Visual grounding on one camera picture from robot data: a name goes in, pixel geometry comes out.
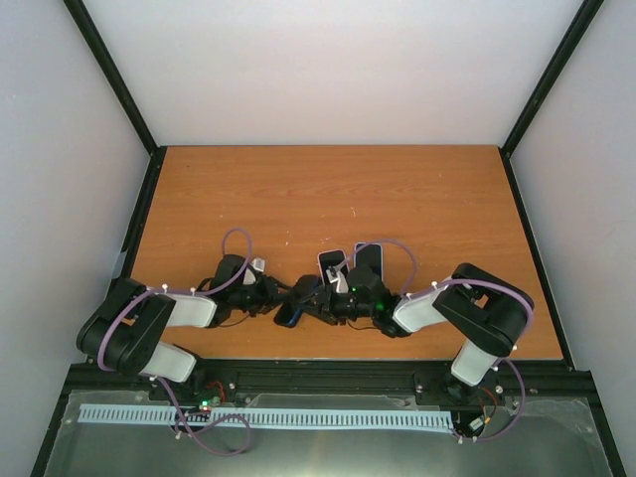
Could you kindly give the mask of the black phone case front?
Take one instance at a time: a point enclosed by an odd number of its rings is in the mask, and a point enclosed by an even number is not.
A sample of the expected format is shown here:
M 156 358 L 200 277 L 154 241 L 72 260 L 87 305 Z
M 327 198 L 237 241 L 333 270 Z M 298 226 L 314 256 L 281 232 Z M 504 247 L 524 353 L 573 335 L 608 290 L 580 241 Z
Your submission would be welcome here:
M 274 315 L 273 322 L 274 322 L 274 324 L 275 324 L 275 325 L 277 325 L 277 326 L 281 326 L 281 327 L 288 328 L 288 327 L 287 327 L 287 322 L 288 322 L 288 320 L 290 319 L 291 314 L 292 314 L 292 305 L 291 305 L 291 302 L 292 302 L 292 301 L 294 300 L 294 298 L 295 298 L 295 293 L 294 293 L 294 290 L 293 290 L 294 285 L 292 286 L 292 288 L 291 288 L 290 292 L 288 293 L 287 297 L 286 297 L 286 298 L 282 301 L 282 303 L 281 303 L 280 307 L 278 308 L 278 310 L 277 310 L 276 314 Z M 321 285 L 320 285 L 320 288 L 319 288 L 319 290 L 317 291 L 317 293 L 320 291 L 321 286 L 322 286 L 322 279 L 321 279 Z

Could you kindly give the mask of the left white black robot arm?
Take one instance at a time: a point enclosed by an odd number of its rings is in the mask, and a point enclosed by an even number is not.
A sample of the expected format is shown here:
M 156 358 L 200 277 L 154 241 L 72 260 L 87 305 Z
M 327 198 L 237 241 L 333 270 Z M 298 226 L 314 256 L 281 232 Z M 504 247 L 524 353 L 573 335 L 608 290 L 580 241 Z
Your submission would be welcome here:
M 98 367 L 126 377 L 161 377 L 172 381 L 182 398 L 199 398 L 207 376 L 196 368 L 192 352 L 162 341 L 167 328 L 212 329 L 237 310 L 249 316 L 267 313 L 291 287 L 264 273 L 265 261 L 226 254 L 216 273 L 198 287 L 152 289 L 132 278 L 116 282 L 81 326 L 76 346 Z

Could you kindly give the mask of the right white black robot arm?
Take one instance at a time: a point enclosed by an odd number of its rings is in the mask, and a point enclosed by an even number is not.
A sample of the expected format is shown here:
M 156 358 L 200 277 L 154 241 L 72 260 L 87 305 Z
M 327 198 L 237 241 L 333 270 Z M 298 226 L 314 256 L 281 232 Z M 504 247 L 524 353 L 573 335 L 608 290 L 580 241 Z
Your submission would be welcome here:
M 332 326 L 369 318 L 390 338 L 406 338 L 439 323 L 458 330 L 465 342 L 442 385 L 457 400 L 472 395 L 488 372 L 510 356 L 534 319 L 529 295 L 471 263 L 404 296 L 390 292 L 365 264 L 347 274 L 330 267 L 327 275 L 328 283 L 311 292 L 302 308 Z

